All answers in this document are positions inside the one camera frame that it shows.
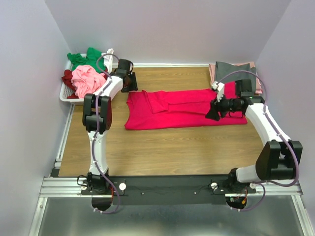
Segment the crimson red t shirt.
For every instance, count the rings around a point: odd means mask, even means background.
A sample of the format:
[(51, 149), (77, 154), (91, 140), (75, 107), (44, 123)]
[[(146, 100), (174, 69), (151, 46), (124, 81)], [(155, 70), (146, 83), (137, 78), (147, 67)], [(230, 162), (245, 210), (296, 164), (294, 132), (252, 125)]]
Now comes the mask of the crimson red t shirt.
[(248, 123), (241, 112), (233, 112), (219, 121), (205, 118), (211, 108), (210, 102), (216, 96), (216, 93), (210, 88), (131, 92), (126, 102), (129, 117), (125, 123), (125, 129), (150, 130)]

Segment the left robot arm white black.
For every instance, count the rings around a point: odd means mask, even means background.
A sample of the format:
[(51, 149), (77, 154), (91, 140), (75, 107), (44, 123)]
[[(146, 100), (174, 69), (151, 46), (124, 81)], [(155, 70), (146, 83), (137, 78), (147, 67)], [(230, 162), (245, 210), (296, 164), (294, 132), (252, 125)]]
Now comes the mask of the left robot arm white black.
[(86, 94), (83, 101), (82, 123), (90, 142), (91, 162), (83, 191), (107, 194), (114, 191), (108, 180), (106, 136), (112, 124), (112, 100), (119, 92), (137, 91), (133, 62), (119, 59), (118, 67), (108, 74), (105, 84), (95, 93)]

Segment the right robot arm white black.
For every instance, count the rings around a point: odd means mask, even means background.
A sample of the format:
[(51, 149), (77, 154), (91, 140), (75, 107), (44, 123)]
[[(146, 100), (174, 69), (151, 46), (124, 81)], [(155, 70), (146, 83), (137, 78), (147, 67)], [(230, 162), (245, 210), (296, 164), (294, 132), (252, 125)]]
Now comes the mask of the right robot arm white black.
[(225, 84), (212, 84), (216, 97), (211, 101), (205, 117), (220, 121), (229, 112), (241, 112), (251, 121), (263, 144), (256, 163), (232, 169), (223, 185), (233, 193), (251, 183), (271, 182), (291, 187), (299, 178), (302, 144), (283, 133), (271, 116), (264, 98), (254, 94), (250, 87), (250, 80), (238, 80), (235, 85), (236, 98), (227, 98)]

